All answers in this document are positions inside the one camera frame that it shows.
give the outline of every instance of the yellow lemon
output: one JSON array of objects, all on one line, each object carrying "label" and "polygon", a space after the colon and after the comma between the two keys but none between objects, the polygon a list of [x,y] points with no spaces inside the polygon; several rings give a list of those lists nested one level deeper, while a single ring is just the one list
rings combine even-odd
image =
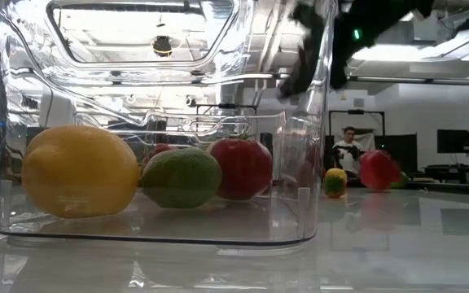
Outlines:
[{"label": "yellow lemon", "polygon": [[325,177],[339,177],[347,181],[347,173],[340,168],[331,168],[325,174]]},{"label": "yellow lemon", "polygon": [[123,210],[137,189],[137,159],[106,130],[54,127],[26,148],[21,169],[27,195],[43,212],[64,218],[111,215]]}]

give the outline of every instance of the green lime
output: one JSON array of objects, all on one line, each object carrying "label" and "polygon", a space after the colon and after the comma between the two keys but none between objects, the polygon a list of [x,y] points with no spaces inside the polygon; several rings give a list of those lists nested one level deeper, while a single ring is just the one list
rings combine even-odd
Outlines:
[{"label": "green lime", "polygon": [[161,208],[197,208],[210,200],[221,183],[221,168],[199,148],[164,151],[147,163],[142,190]]},{"label": "green lime", "polygon": [[406,176],[406,173],[401,172],[401,179],[398,182],[392,182],[390,184],[390,188],[392,189],[405,189],[408,186],[408,176]]},{"label": "green lime", "polygon": [[347,182],[339,176],[325,176],[323,180],[323,190],[328,197],[339,198],[345,194]]}]

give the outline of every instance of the green light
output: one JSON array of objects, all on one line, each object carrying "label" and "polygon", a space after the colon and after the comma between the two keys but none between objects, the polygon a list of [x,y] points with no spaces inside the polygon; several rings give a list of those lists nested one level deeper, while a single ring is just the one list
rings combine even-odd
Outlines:
[{"label": "green light", "polygon": [[355,28],[352,31],[352,37],[353,37],[354,41],[357,41],[357,40],[361,39],[363,37],[363,31],[361,31],[359,28]]}]

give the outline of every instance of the man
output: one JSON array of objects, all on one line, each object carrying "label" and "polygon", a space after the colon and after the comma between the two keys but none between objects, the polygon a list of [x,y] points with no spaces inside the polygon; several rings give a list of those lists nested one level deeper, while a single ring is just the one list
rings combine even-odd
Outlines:
[{"label": "man", "polygon": [[363,146],[354,141],[356,130],[354,127],[345,127],[344,140],[337,142],[332,150],[337,168],[342,168],[349,179],[357,178],[359,174],[359,157],[364,153]]}]

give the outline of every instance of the table surface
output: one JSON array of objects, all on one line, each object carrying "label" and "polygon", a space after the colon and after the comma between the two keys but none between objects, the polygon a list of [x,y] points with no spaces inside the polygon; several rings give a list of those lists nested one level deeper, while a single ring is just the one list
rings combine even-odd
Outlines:
[{"label": "table surface", "polygon": [[0,236],[3,292],[469,292],[469,195],[350,189],[274,250]]}]

